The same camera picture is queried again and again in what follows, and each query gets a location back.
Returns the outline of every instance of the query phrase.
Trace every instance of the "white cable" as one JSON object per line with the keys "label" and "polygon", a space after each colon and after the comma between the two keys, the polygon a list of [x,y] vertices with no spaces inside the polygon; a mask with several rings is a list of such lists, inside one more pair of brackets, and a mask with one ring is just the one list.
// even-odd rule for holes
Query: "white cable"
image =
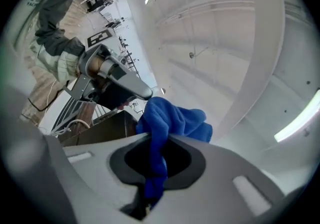
{"label": "white cable", "polygon": [[51,85],[51,89],[50,89],[49,94],[48,94],[48,97],[47,97],[47,99],[46,99],[46,106],[48,106],[49,96],[50,96],[51,90],[52,90],[52,88],[54,87],[54,84],[55,84],[55,83],[56,83],[56,80],[54,80],[54,82],[53,82],[52,85]]}
{"label": "white cable", "polygon": [[76,119],[76,120],[71,121],[71,122],[66,126],[66,128],[64,128],[63,130],[53,132],[53,133],[51,133],[50,135],[52,135],[52,136],[57,136],[57,135],[65,134],[67,131],[71,131],[71,130],[69,129],[69,127],[70,127],[71,124],[73,124],[73,123],[75,123],[75,122],[80,122],[80,123],[82,123],[86,128],[90,129],[89,124],[87,124],[85,121],[80,120],[80,119]]}

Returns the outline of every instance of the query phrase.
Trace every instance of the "blue fabric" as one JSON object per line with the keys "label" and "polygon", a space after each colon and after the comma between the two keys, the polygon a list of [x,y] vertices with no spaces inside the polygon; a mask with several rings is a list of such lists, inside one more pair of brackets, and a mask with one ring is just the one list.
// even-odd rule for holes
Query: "blue fabric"
{"label": "blue fabric", "polygon": [[144,111],[135,127],[137,134],[152,133],[150,145],[152,175],[145,181],[144,196],[158,201],[163,194],[163,183],[167,179],[167,165],[160,149],[165,145],[168,134],[183,135],[208,143],[213,129],[211,125],[204,123],[206,119],[204,111],[177,107],[164,98],[149,99]]}

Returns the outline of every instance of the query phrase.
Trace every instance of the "gray sleeve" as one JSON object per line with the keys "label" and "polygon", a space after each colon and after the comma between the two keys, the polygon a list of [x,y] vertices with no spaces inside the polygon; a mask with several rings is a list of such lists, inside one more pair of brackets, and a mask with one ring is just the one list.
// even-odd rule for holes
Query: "gray sleeve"
{"label": "gray sleeve", "polygon": [[60,82],[77,76],[79,56],[85,51],[76,37],[71,40],[59,29],[73,0],[47,0],[39,11],[35,37],[30,48],[36,54],[36,65],[52,73]]}

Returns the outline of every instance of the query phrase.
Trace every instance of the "black opening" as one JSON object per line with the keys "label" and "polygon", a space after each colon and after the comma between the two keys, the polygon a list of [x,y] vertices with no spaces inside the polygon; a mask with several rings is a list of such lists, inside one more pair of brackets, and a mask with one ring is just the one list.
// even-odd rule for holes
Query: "black opening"
{"label": "black opening", "polygon": [[[148,139],[125,155],[126,164],[144,177],[150,177],[150,142]],[[167,140],[161,152],[166,161],[168,178],[185,170],[191,164],[191,155],[181,146]]]}

